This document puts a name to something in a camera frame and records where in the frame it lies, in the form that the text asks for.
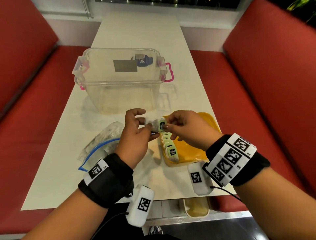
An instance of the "right hand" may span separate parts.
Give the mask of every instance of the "right hand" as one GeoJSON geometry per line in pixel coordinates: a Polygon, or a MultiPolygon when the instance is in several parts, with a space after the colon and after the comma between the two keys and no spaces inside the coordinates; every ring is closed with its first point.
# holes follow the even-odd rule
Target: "right hand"
{"type": "Polygon", "coordinates": [[[170,114],[164,125],[166,132],[171,132],[171,140],[184,140],[187,144],[206,151],[223,134],[212,128],[194,111],[178,110],[170,114]]]}

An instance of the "forearm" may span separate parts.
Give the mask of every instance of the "forearm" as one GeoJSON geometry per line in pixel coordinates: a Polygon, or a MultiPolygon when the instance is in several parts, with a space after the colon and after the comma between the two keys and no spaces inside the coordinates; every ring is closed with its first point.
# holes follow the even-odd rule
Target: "forearm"
{"type": "Polygon", "coordinates": [[[88,240],[106,213],[77,189],[23,240],[88,240]]]}
{"type": "Polygon", "coordinates": [[[316,200],[271,168],[235,190],[271,239],[316,239],[316,200]]]}

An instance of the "pink handle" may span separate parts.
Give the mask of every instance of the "pink handle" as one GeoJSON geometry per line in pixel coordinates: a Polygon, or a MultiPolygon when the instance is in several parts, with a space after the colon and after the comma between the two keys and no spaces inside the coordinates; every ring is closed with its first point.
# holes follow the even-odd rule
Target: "pink handle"
{"type": "Polygon", "coordinates": [[[170,62],[166,62],[166,65],[169,66],[169,72],[171,73],[171,79],[165,81],[165,83],[168,83],[168,82],[171,82],[171,81],[174,80],[174,75],[173,75],[173,71],[172,71],[172,69],[171,69],[171,64],[170,64],[170,62]]]}

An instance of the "plastic bag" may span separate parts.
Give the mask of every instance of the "plastic bag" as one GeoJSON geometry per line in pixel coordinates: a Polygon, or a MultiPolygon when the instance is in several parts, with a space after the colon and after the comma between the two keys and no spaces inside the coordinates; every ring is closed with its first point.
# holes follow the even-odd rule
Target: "plastic bag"
{"type": "Polygon", "coordinates": [[[81,151],[78,160],[82,162],[78,170],[88,171],[100,158],[105,158],[113,153],[119,143],[124,124],[114,122],[103,129],[87,146],[81,151]]]}

